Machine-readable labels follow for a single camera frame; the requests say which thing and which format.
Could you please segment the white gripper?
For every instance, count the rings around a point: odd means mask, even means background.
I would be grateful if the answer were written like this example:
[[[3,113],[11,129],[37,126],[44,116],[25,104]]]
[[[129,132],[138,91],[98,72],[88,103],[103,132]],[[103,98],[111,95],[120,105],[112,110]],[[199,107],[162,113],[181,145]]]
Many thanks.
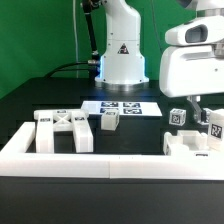
[[[224,59],[211,46],[168,47],[161,58],[160,90],[168,97],[188,96],[194,120],[202,124],[200,97],[224,92]]]

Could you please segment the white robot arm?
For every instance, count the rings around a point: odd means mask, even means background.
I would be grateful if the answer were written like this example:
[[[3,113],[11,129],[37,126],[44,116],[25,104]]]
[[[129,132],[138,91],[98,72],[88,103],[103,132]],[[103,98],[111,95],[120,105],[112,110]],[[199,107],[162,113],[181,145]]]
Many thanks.
[[[209,112],[197,98],[224,92],[224,0],[176,0],[196,18],[165,33],[169,47],[160,62],[159,87],[168,97],[187,97],[198,123]],[[140,53],[139,13],[125,0],[100,0],[106,11],[107,45],[100,59],[98,86],[126,91],[145,85],[145,59]]]

